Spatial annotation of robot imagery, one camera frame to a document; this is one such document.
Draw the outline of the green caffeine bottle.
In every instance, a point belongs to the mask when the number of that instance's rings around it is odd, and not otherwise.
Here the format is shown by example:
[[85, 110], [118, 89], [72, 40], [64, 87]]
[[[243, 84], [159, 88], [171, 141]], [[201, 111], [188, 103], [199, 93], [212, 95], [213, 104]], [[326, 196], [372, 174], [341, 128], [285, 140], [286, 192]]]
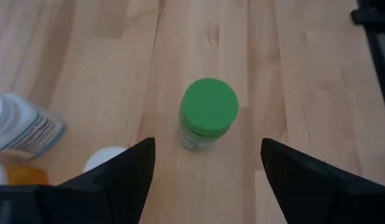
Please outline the green caffeine bottle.
[[239, 111], [238, 97], [216, 78], [194, 81], [185, 90], [179, 108], [180, 139], [190, 151], [206, 151], [222, 138]]

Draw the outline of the small white bottle red label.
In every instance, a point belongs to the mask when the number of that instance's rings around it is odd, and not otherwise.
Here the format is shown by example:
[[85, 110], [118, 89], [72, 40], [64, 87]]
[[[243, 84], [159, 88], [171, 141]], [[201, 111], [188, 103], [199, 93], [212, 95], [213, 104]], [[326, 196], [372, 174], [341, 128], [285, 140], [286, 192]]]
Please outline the small white bottle red label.
[[109, 161], [110, 159], [123, 153], [126, 149], [119, 146], [108, 146], [96, 151], [86, 162], [83, 173]]

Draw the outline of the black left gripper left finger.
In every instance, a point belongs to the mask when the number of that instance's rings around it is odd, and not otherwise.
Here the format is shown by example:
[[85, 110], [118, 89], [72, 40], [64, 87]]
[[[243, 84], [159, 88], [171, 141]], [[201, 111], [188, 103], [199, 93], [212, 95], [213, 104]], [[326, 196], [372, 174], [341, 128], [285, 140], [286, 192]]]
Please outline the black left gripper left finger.
[[152, 183], [155, 138], [142, 140], [112, 158], [101, 158], [88, 171], [60, 184], [106, 196], [111, 224], [138, 224]]

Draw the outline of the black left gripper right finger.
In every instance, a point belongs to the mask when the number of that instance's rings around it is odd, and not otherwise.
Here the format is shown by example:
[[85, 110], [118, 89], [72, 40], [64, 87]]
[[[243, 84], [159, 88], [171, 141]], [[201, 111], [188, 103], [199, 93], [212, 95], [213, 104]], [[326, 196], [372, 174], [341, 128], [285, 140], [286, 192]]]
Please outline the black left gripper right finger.
[[385, 186], [271, 138], [261, 159], [287, 224], [385, 224]]

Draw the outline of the white bottle blue label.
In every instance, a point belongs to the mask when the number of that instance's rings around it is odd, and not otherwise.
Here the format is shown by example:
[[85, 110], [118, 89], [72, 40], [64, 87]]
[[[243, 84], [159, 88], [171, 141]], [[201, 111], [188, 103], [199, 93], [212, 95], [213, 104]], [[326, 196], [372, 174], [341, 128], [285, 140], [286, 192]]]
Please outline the white bottle blue label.
[[0, 154], [35, 159], [56, 144], [66, 124], [15, 93], [0, 93]]

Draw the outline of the black aluminium table frame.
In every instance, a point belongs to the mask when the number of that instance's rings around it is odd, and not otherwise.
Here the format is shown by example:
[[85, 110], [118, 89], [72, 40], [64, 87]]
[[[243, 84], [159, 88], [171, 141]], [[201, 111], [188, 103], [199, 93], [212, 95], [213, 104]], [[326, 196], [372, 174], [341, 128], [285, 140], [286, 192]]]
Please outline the black aluminium table frame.
[[354, 25], [363, 26], [385, 104], [385, 0], [356, 0], [350, 12]]

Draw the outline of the orange translucent pill bottle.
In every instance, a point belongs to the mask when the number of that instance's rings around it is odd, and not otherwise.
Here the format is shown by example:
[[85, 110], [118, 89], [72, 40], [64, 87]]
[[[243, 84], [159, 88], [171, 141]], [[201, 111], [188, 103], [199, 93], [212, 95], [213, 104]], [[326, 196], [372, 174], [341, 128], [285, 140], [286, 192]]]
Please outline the orange translucent pill bottle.
[[48, 185], [47, 173], [33, 166], [0, 163], [0, 185]]

